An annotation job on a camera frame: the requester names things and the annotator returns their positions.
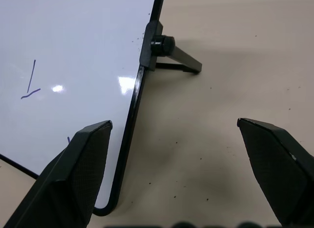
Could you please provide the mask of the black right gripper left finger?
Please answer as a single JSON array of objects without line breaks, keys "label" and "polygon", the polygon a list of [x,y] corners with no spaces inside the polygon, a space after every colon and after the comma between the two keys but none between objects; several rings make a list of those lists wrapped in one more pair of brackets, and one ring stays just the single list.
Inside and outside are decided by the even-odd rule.
[{"label": "black right gripper left finger", "polygon": [[3,228],[86,228],[103,180],[111,130],[107,120],[76,132]]}]

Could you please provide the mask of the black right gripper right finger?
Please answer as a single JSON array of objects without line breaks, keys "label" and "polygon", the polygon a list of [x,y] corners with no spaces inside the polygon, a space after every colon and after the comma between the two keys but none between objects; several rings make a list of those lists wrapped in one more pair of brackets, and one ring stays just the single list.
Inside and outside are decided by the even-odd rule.
[{"label": "black right gripper right finger", "polygon": [[285,129],[239,118],[254,176],[283,226],[314,228],[314,156]]}]

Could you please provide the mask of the black-framed whiteboard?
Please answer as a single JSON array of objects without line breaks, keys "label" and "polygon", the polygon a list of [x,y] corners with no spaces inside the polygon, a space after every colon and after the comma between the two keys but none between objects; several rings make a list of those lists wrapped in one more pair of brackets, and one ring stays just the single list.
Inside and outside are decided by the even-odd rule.
[{"label": "black-framed whiteboard", "polygon": [[36,178],[80,129],[110,120],[94,213],[117,205],[163,0],[0,0],[0,159]]}]

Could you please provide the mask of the black whiteboard stand leg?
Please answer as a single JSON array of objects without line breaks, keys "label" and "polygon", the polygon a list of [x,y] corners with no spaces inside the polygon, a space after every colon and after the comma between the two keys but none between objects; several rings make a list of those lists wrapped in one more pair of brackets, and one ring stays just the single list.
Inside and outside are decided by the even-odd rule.
[{"label": "black whiteboard stand leg", "polygon": [[[163,26],[157,21],[150,21],[145,29],[139,63],[154,71],[155,69],[181,70],[198,74],[202,64],[176,46],[175,38],[162,34]],[[167,57],[177,63],[160,63],[158,57]]]}]

